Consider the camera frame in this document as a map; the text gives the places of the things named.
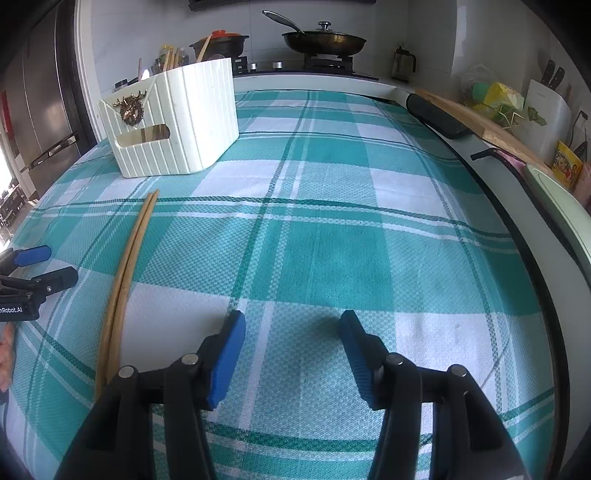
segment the teal plaid tablecloth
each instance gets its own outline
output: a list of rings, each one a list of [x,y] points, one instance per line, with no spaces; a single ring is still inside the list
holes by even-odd
[[[381,412],[361,400],[337,334],[344,309],[422,367],[466,365],[541,478],[554,426],[540,307],[515,244],[451,152],[399,106],[343,93],[236,96],[240,137],[208,170],[124,179],[100,143],[14,237],[73,265],[78,284],[18,325],[8,437],[51,478],[92,405],[113,275],[149,191],[160,197],[134,275],[122,363],[195,351],[228,308],[247,333],[207,417],[220,479],[362,479]],[[154,448],[165,478],[163,419]],[[425,405],[418,478],[428,475]]]

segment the black cable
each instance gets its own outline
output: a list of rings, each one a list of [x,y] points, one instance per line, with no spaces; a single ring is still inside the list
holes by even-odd
[[[581,117],[581,115],[583,115],[583,118],[585,119],[585,121],[589,120],[589,116],[585,112],[583,112],[582,110],[579,110],[579,114],[577,115],[577,118],[576,118],[576,120],[573,123],[573,129],[570,132],[569,148],[573,144],[574,128],[577,126],[577,122],[579,121],[579,118]]]

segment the door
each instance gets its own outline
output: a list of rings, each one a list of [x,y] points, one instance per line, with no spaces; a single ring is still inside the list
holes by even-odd
[[[39,198],[80,158],[74,136],[66,139],[54,150],[55,153],[29,170]]]
[[[22,53],[25,91],[41,153],[72,133],[56,64],[54,8],[32,31]]]
[[[29,165],[29,163],[41,155],[42,151],[39,147],[35,130],[33,129],[33,123],[31,122],[29,107],[27,105],[27,94],[25,93],[25,83],[22,73],[22,49],[18,51],[8,66],[4,83],[6,86],[8,113],[10,115],[12,130],[14,131],[14,140],[17,142],[23,162],[25,165]]]

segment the yellow package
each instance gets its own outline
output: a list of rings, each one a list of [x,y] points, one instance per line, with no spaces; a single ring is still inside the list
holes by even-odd
[[[572,190],[583,169],[583,162],[572,150],[562,142],[558,142],[558,150],[552,164],[552,172],[556,179],[567,190]]]
[[[525,99],[519,92],[501,82],[493,83],[484,97],[484,104],[493,109],[506,105],[521,112],[524,102]]]

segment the frying pan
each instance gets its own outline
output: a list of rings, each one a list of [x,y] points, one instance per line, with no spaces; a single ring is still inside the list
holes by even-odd
[[[263,10],[262,13],[274,22],[286,27],[291,27],[295,32],[283,34],[283,40],[289,48],[299,53],[328,54],[339,57],[350,57],[359,53],[365,45],[365,39],[347,35],[346,33],[335,32],[329,29],[330,22],[318,22],[320,28],[316,30],[303,31],[289,18],[276,14],[269,10]]]

